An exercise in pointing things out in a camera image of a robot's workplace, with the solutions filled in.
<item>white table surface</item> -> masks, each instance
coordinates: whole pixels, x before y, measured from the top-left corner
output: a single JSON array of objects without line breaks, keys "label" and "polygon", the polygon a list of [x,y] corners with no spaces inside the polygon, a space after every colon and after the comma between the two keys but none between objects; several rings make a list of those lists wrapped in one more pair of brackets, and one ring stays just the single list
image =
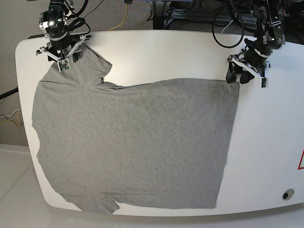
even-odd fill
[{"label": "white table surface", "polygon": [[[238,35],[218,34],[232,45]],[[39,139],[32,125],[34,94],[51,66],[35,51],[47,40],[24,40],[16,49],[20,102],[29,148],[46,202],[57,208],[79,210],[56,193],[36,157]],[[173,78],[225,80],[229,54],[244,47],[224,49],[210,33],[188,31],[95,32],[88,45],[113,64],[105,81],[120,86]],[[269,58],[268,87],[260,78],[241,85],[228,161],[214,209],[155,209],[118,203],[114,214],[137,216],[198,216],[239,213],[304,202],[304,169],[298,170],[304,149],[304,46],[286,43]],[[282,200],[287,189],[294,196]]]}]

